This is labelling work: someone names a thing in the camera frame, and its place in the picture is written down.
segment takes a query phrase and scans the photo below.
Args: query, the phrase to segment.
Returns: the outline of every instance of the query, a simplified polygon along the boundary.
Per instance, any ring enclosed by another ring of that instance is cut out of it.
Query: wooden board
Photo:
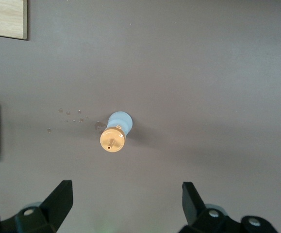
[[[0,0],[0,36],[27,38],[27,0]]]

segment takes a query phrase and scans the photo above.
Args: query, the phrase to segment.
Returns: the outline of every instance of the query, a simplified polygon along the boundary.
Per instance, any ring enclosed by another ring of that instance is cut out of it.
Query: water droplet
[[[95,124],[95,130],[100,130],[101,128],[106,128],[106,124],[100,122],[100,121],[97,121],[96,124]]]

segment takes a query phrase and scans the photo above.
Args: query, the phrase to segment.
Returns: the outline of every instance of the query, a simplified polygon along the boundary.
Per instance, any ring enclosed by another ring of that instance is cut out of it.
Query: bottle nozzle
[[[114,143],[115,143],[116,141],[112,138],[112,139],[110,139],[110,141],[109,141],[109,144],[108,144],[108,150],[110,150],[111,148],[112,148],[112,146],[114,145]]]

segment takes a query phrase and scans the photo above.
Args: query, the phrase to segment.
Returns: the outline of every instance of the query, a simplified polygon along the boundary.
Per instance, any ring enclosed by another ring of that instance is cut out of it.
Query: screw
[[[219,217],[219,213],[216,210],[210,210],[209,215],[211,217]]]
[[[256,218],[254,217],[251,217],[250,219],[248,219],[249,223],[255,227],[260,227],[261,226],[261,223],[259,220],[257,220]]]
[[[24,212],[24,216],[31,215],[34,212],[34,209],[28,209]]]

